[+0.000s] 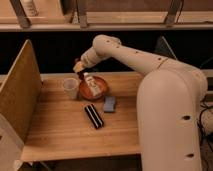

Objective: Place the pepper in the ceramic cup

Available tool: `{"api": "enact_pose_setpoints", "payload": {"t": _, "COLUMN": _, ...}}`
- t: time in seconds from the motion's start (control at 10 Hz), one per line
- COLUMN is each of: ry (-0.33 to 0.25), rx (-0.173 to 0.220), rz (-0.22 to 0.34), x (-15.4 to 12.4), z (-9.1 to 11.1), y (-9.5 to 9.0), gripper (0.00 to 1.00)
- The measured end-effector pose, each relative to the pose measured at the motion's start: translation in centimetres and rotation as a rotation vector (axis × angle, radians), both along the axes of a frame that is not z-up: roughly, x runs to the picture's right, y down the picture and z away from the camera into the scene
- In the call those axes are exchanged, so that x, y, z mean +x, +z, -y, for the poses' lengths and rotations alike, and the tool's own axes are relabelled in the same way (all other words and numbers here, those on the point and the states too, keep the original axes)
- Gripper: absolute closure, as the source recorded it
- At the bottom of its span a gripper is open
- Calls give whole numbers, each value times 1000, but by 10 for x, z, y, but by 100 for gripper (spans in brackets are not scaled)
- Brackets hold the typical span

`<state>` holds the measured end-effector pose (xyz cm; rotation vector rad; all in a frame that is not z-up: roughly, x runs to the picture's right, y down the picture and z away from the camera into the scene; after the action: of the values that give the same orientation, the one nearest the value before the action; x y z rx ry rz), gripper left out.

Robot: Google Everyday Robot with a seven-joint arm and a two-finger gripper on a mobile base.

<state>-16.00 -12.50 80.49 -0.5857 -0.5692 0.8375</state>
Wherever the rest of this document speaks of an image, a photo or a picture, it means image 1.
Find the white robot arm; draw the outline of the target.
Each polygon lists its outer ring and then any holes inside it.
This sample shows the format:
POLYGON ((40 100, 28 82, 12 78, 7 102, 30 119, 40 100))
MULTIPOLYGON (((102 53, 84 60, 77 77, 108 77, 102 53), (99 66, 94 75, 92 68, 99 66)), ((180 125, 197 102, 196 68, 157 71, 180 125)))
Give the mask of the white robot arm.
POLYGON ((198 68, 98 35, 74 65, 79 73, 115 58, 144 75, 137 92, 142 171, 202 171, 197 115, 208 82, 198 68))

